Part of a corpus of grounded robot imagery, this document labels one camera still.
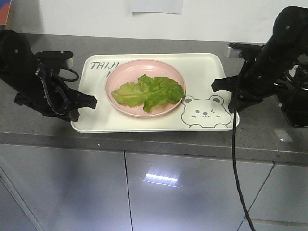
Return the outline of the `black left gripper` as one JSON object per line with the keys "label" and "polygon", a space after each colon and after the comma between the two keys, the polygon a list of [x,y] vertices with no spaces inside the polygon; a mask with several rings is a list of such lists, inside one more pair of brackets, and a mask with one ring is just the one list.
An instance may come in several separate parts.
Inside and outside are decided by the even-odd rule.
{"label": "black left gripper", "polygon": [[31,97],[18,93],[14,99],[16,104],[27,106],[47,117],[73,122],[77,122],[80,116],[77,109],[96,108],[97,99],[94,96],[70,89],[65,83],[79,79],[79,74],[71,69],[71,51],[41,51],[34,57],[38,61],[35,77],[41,82],[42,93],[36,90]]}

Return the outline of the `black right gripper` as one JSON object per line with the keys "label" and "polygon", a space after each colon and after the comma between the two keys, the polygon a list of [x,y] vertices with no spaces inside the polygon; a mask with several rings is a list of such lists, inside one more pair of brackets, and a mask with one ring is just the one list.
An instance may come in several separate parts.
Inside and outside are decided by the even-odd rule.
{"label": "black right gripper", "polygon": [[274,83],[283,75],[289,66],[289,47],[268,42],[265,45],[230,43],[229,47],[239,50],[239,57],[245,59],[238,76],[215,79],[211,84],[212,91],[225,90],[239,97],[232,97],[228,105],[230,113],[240,112],[262,102],[262,98],[275,91]]}

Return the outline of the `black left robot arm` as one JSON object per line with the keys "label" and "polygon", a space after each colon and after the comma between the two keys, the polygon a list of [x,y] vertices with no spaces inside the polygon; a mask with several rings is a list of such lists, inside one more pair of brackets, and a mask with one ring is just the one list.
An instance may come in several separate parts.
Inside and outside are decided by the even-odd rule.
{"label": "black left robot arm", "polygon": [[68,87],[60,70],[79,74],[69,65],[71,51],[41,51],[33,54],[27,38],[12,30],[0,32],[0,78],[17,91],[14,102],[43,116],[77,122],[79,108],[95,109],[97,99]]}

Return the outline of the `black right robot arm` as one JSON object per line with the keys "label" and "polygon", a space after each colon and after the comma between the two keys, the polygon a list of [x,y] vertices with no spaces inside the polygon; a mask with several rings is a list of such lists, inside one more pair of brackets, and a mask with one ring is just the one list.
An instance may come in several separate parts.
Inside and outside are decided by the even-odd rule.
{"label": "black right robot arm", "polygon": [[298,57],[308,53],[308,10],[289,6],[277,16],[272,35],[263,46],[230,43],[244,59],[239,74],[212,83],[212,90],[232,93],[228,109],[231,113],[258,104],[271,95],[287,90],[283,79]]}

